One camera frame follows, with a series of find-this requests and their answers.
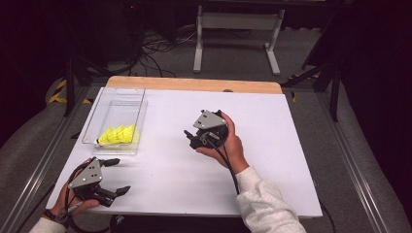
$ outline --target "hand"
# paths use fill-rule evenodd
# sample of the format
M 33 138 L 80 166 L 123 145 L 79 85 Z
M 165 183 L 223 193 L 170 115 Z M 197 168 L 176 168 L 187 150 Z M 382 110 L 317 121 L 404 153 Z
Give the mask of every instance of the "hand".
M 230 162 L 230 166 L 232 167 L 234 174 L 238 174 L 246 168 L 248 168 L 249 164 L 246 161 L 245 156 L 243 154 L 242 141 L 238 136 L 236 136 L 233 120 L 225 113 L 222 113 L 222 117 L 226 120 L 227 123 L 228 136 L 223 144 L 224 147 L 223 145 L 221 145 L 219 147 L 219 150 L 222 152 L 223 155 L 228 156 L 228 160 Z M 199 153 L 203 153 L 206 156 L 215 158 L 223 167 L 227 168 L 222 157 L 214 149 L 198 148 L 196 149 L 196 151 Z
M 66 196 L 67 185 L 68 185 L 68 182 L 65 183 L 64 186 L 61 188 L 60 194 L 58 195 L 58 198 L 57 198 L 57 201 L 55 202 L 54 207 L 51 209 L 51 213 L 54 214 L 55 216 L 58 216 L 58 212 L 59 212 L 60 210 L 64 209 L 64 199 L 65 199 L 65 196 Z M 69 191 L 69 199 L 68 199 L 69 202 L 73 199 L 74 196 L 75 196 L 75 193 L 73 192 L 72 189 L 70 189 L 70 191 Z M 77 198 L 77 197 L 75 197 L 75 198 L 73 199 L 73 201 L 70 202 L 70 206 L 69 206 L 69 207 L 75 206 L 76 204 L 79 204 L 80 202 L 82 202 L 82 200 L 79 199 L 79 198 Z M 98 207 L 99 205 L 100 205 L 100 203 L 99 203 L 99 201 L 97 201 L 97 200 L 94 200 L 94 199 L 85 200 L 84 203 L 83 203 L 79 208 L 77 208 L 75 211 L 73 211 L 73 212 L 71 213 L 71 216 L 76 216 L 76 215 L 77 215 L 78 213 L 80 213 L 80 212 L 83 212 L 83 211 L 85 211 L 85 210 L 87 210 L 87 209 L 90 209 L 90 208 Z

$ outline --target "right hand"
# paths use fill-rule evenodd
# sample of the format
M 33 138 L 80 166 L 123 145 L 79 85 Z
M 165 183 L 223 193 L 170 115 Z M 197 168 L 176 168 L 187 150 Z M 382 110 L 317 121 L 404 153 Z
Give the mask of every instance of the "right hand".
M 228 136 L 223 144 L 224 146 L 221 145 L 219 147 L 219 150 L 222 152 L 223 155 L 228 156 L 228 160 L 230 162 L 230 166 L 232 167 L 234 174 L 238 174 L 246 168 L 248 168 L 249 164 L 246 161 L 245 156 L 243 154 L 242 141 L 235 133 L 235 126 L 233 120 L 225 113 L 222 113 L 222 117 L 224 118 L 224 120 L 226 120 L 227 123 Z M 206 156 L 215 158 L 223 167 L 227 168 L 222 157 L 214 149 L 198 148 L 196 149 L 196 151 Z

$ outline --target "metal stand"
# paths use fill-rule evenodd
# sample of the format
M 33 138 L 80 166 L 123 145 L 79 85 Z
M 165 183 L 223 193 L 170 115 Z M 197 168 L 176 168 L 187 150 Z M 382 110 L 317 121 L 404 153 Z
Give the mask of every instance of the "metal stand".
M 255 29 L 273 31 L 270 43 L 265 43 L 264 46 L 272 73 L 275 76 L 279 76 L 281 72 L 273 49 L 278 38 L 284 13 L 285 10 L 280 10 L 278 15 L 203 13 L 202 6 L 199 6 L 197 11 L 197 45 L 194 55 L 193 72 L 200 73 L 201 71 L 203 28 Z

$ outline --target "white tabletop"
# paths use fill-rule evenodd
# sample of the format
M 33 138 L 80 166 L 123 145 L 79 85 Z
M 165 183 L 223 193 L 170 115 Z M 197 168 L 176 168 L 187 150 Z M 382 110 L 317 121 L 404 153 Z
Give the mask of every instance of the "white tabletop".
M 183 132 L 196 132 L 192 124 L 201 110 L 222 110 L 235 122 L 249 164 L 279 186 L 299 216 L 322 215 L 285 95 L 152 89 L 146 94 L 149 105 L 137 154 L 120 156 L 119 165 L 102 168 L 103 188 L 131 188 L 110 208 L 91 212 L 238 216 L 228 170 L 190 148 Z M 49 208 L 73 170 L 93 156 L 93 145 L 82 143 L 85 130 L 63 168 Z

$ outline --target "clear plastic container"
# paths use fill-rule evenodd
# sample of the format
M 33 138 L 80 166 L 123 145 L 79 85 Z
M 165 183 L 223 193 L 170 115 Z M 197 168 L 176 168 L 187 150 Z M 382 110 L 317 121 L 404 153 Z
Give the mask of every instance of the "clear plastic container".
M 103 88 L 82 142 L 95 155 L 135 155 L 147 107 L 144 88 Z

